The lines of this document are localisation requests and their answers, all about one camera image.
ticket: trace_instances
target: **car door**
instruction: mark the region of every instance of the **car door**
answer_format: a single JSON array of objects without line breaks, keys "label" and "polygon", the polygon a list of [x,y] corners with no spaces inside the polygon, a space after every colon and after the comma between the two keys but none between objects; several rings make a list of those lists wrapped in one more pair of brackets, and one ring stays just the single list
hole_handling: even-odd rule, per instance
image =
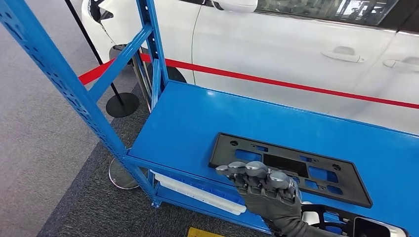
[{"label": "car door", "polygon": [[[278,81],[353,92],[395,37],[377,25],[397,0],[259,0],[253,13],[202,6],[193,63]],[[194,72],[197,85],[332,113],[352,101]]]},{"label": "car door", "polygon": [[[419,10],[403,25],[356,91],[419,104]],[[352,110],[338,116],[419,134],[419,110],[415,108],[357,101]]]}]

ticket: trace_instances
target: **blue metal shelf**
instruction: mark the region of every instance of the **blue metal shelf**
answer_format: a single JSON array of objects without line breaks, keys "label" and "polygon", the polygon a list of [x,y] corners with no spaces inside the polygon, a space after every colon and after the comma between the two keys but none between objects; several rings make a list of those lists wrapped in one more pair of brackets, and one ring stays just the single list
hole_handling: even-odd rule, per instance
[{"label": "blue metal shelf", "polygon": [[[414,187],[419,166],[418,136],[168,82],[153,1],[137,0],[137,6],[143,29],[90,91],[80,83],[23,0],[0,0],[0,22],[136,179],[154,206],[165,201],[268,232],[260,218],[251,213],[232,215],[163,187],[154,187],[153,176],[146,178],[138,169],[151,168],[187,182],[237,194],[226,177],[216,175],[208,167],[215,138],[219,132],[225,132],[355,163],[374,202],[371,209],[312,194],[303,194],[303,200],[401,226],[419,236],[414,213],[419,210],[419,203],[415,202],[419,191]],[[96,101],[130,57],[136,55],[144,40],[153,64],[153,111],[128,150]]]},{"label": "blue metal shelf", "polygon": [[161,198],[162,201],[176,206],[217,217],[237,225],[247,226],[268,234],[270,233],[262,218],[248,211],[237,216],[162,186],[159,186],[157,189],[157,196]]},{"label": "blue metal shelf", "polygon": [[354,162],[374,202],[371,209],[308,193],[303,193],[303,200],[402,226],[419,235],[415,219],[407,218],[419,209],[411,201],[419,194],[411,187],[419,166],[416,135],[169,82],[126,158],[163,174],[234,189],[208,167],[221,131]]}]

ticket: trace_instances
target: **car door handle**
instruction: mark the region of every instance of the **car door handle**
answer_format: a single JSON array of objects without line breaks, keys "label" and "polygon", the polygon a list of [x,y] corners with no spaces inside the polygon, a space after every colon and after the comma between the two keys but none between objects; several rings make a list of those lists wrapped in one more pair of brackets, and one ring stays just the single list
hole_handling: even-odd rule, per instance
[{"label": "car door handle", "polygon": [[404,71],[419,72],[419,58],[407,57],[403,60],[385,60],[383,64],[389,68],[397,68]]},{"label": "car door handle", "polygon": [[332,51],[323,51],[321,54],[329,58],[353,63],[362,63],[364,61],[360,55],[355,54],[355,50],[353,48],[346,46],[338,46]]},{"label": "car door handle", "polygon": [[322,54],[329,58],[339,59],[347,62],[362,63],[364,61],[360,55],[347,55],[342,53],[335,53],[333,51],[323,51]]}]

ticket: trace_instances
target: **red rope barrier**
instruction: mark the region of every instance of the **red rope barrier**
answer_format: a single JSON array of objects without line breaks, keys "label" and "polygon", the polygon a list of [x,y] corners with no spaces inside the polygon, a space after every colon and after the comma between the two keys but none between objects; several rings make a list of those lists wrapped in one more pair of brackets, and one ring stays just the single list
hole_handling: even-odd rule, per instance
[{"label": "red rope barrier", "polygon": [[[140,56],[141,56],[141,60],[145,62],[151,62],[150,56],[148,54],[142,53],[140,54]],[[92,82],[93,80],[96,80],[105,72],[105,70],[109,67],[109,65],[112,62],[113,62],[113,59],[105,64],[100,65],[97,68],[94,68],[93,70],[87,73],[84,73],[83,75],[79,77],[80,81],[83,83],[83,85],[85,85],[89,82]],[[209,67],[190,64],[190,63],[184,63],[184,62],[175,61],[171,59],[166,59],[166,65],[170,67],[174,67],[174,68],[189,69],[189,70],[203,72],[203,73],[210,73],[210,74],[249,80],[249,81],[256,81],[260,83],[278,85],[278,86],[289,87],[289,88],[294,88],[294,89],[299,89],[299,90],[306,90],[306,91],[312,91],[312,92],[323,93],[323,94],[328,94],[328,95],[352,98],[352,99],[357,99],[357,100],[371,101],[371,102],[377,102],[377,103],[382,103],[382,104],[419,109],[419,104],[412,104],[412,103],[406,103],[406,102],[394,101],[394,100],[386,100],[386,99],[375,98],[375,97],[370,97],[370,96],[356,95],[356,94],[334,91],[334,90],[327,90],[327,89],[322,89],[322,88],[317,88],[317,87],[312,87],[312,86],[307,86],[307,85],[300,85],[300,84],[294,84],[294,83],[289,83],[289,82],[284,82],[284,81],[260,78],[260,77],[250,76],[250,75],[241,74],[241,73],[234,73],[234,72],[229,72],[225,70],[209,68]]]}]

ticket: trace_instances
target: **black pole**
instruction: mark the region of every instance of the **black pole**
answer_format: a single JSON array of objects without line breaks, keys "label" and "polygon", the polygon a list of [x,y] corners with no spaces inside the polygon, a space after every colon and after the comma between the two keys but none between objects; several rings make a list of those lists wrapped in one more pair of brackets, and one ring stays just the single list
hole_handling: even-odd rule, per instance
[{"label": "black pole", "polygon": [[[82,21],[79,18],[79,15],[77,15],[77,12],[74,9],[73,5],[71,4],[70,0],[64,0],[64,1],[66,2],[67,6],[68,6],[68,9],[70,10],[71,14],[73,15],[74,19],[77,22],[77,25],[79,26],[80,30],[82,31],[83,36],[86,38],[86,41],[89,44],[90,49],[92,50],[94,56],[96,57],[97,62],[99,63],[99,65],[102,65],[103,64],[102,59],[100,59],[99,53],[97,53],[97,50],[96,50],[96,48],[93,45],[93,42],[91,41],[89,35],[87,34],[87,31],[84,28],[83,23],[82,23]],[[118,91],[117,91],[114,83],[111,83],[111,87],[112,87],[112,90],[114,91],[114,93],[115,93],[118,101],[120,102],[120,104],[121,105],[124,105],[124,103],[123,103],[123,101],[121,99],[121,96],[119,95],[119,93],[118,93]]]}]

